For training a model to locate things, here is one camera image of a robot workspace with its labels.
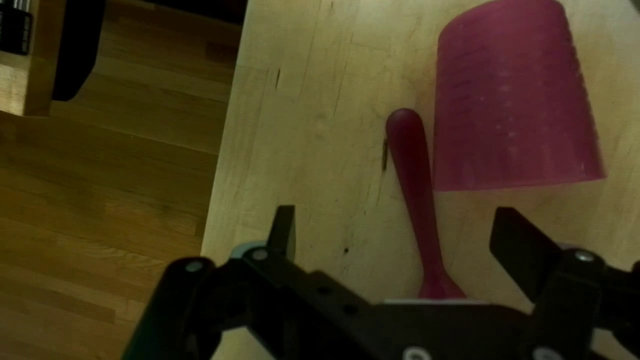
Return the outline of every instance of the black object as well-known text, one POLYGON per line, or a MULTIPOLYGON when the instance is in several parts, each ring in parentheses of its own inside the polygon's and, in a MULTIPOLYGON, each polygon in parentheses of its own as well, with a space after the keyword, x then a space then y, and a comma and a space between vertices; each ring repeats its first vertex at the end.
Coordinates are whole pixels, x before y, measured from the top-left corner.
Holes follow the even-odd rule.
POLYGON ((22 8, 0 3, 0 49, 29 54, 34 18, 22 8))
POLYGON ((211 358, 222 331, 238 325, 286 360, 602 358, 591 350, 594 327, 640 353, 640 266, 622 271, 592 252, 560 249, 512 207, 497 211, 491 247, 536 302, 533 314, 472 302, 373 306, 286 257, 292 224, 295 209, 281 205, 267 247, 222 267, 206 257, 171 263, 125 358, 211 358))
POLYGON ((232 24, 243 24, 248 0, 150 0, 150 2, 179 8, 184 11, 219 18, 232 24))
POLYGON ((54 99, 73 99, 93 74, 99 57, 105 9, 107 0, 67 0, 54 99))

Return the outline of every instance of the wooden table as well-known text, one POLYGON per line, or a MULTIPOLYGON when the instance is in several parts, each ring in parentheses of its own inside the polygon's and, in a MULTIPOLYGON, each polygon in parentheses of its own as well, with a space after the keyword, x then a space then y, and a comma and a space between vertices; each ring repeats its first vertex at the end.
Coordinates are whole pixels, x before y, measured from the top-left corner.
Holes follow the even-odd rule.
POLYGON ((0 52, 0 111, 45 115, 53 101, 67 0, 32 0, 29 55, 0 52))
MULTIPOLYGON (((394 167, 382 171, 385 122, 394 107, 416 107, 433 139, 438 31, 475 3, 250 2, 203 254, 224 262, 236 243, 267 237, 279 204, 297 204, 303 267, 323 267, 369 300, 415 295, 421 262, 394 167)), ((447 266, 472 298, 528 308, 489 252, 497 205, 517 205, 611 263, 640 257, 640 13, 626 0, 562 3, 608 178, 438 194, 447 266)), ((222 353, 250 358, 256 346, 238 337, 222 353)))

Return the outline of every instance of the red spoon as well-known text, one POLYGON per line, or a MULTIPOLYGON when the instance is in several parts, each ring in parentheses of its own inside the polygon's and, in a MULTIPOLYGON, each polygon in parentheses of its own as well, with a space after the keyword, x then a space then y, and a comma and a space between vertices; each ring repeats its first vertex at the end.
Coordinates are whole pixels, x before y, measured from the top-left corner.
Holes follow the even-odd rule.
POLYGON ((449 276, 441 254, 433 176, 421 113, 408 107, 392 111, 387 120, 387 141, 396 163, 423 257, 424 278, 419 295, 464 298, 460 285, 449 276))

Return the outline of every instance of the pink plastic cup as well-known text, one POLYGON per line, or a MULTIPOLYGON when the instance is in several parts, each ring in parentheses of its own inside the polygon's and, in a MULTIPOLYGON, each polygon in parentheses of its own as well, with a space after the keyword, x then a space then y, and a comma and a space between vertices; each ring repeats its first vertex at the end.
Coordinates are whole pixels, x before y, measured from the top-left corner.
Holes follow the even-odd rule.
POLYGON ((441 33, 435 188, 491 189, 605 178, 565 8, 492 0, 441 33))

